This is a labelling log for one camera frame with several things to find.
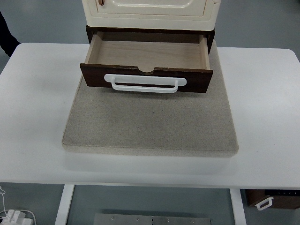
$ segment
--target small drawer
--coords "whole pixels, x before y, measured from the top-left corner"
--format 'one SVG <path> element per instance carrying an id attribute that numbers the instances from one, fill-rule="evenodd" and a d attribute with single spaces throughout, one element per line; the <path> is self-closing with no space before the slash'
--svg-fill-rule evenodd
<path id="1" fill-rule="evenodd" d="M 298 209 L 300 208 L 299 190 L 258 190 L 247 189 L 248 206 L 256 206 L 258 210 L 266 208 Z"/>
<path id="2" fill-rule="evenodd" d="M 205 93 L 213 73 L 198 34 L 97 32 L 80 68 L 91 87 L 158 93 Z"/>

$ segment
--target power strip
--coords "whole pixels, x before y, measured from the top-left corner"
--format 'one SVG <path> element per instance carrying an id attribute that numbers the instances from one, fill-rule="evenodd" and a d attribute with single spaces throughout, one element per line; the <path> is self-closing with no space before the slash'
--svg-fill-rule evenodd
<path id="1" fill-rule="evenodd" d="M 7 217 L 2 217 L 0 225 L 32 225 L 33 220 L 25 218 L 25 213 L 18 210 L 9 210 Z"/>

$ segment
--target dark brown drawer front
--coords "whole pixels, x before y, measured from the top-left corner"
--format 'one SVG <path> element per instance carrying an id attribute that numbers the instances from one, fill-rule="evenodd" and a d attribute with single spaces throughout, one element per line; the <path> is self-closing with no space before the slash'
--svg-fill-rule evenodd
<path id="1" fill-rule="evenodd" d="M 300 208 L 300 196 L 266 195 L 265 190 L 246 190 L 248 206 L 254 206 L 262 200 L 273 197 L 273 204 L 270 208 L 278 209 L 298 209 Z"/>
<path id="2" fill-rule="evenodd" d="M 174 69 L 174 68 L 155 68 L 151 74 L 141 72 L 138 67 L 131 66 L 114 66 L 98 64 L 80 64 L 83 77 L 90 87 L 111 88 L 110 82 L 104 80 L 105 74 L 121 75 L 151 75 L 160 77 L 181 77 L 185 78 L 187 84 L 178 87 L 178 91 L 205 93 L 210 84 L 212 70 L 201 69 Z"/>

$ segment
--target open drawer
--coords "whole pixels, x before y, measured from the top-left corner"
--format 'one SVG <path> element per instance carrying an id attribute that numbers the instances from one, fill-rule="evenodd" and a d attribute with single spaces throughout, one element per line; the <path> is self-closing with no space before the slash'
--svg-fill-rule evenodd
<path id="1" fill-rule="evenodd" d="M 205 93 L 213 73 L 198 34 L 97 32 L 80 68 L 91 87 L 158 93 Z"/>

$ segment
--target drawer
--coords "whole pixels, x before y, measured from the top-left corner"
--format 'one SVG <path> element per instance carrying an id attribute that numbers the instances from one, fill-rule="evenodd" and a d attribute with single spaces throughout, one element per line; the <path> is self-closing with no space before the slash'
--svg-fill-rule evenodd
<path id="1" fill-rule="evenodd" d="M 213 30 L 221 0 L 82 0 L 91 27 Z"/>
<path id="2" fill-rule="evenodd" d="M 91 87 L 158 93 L 205 93 L 213 74 L 198 34 L 99 31 L 80 68 Z"/>
<path id="3" fill-rule="evenodd" d="M 259 210 L 270 208 L 300 208 L 299 190 L 257 190 L 247 189 L 248 206 L 256 206 Z"/>

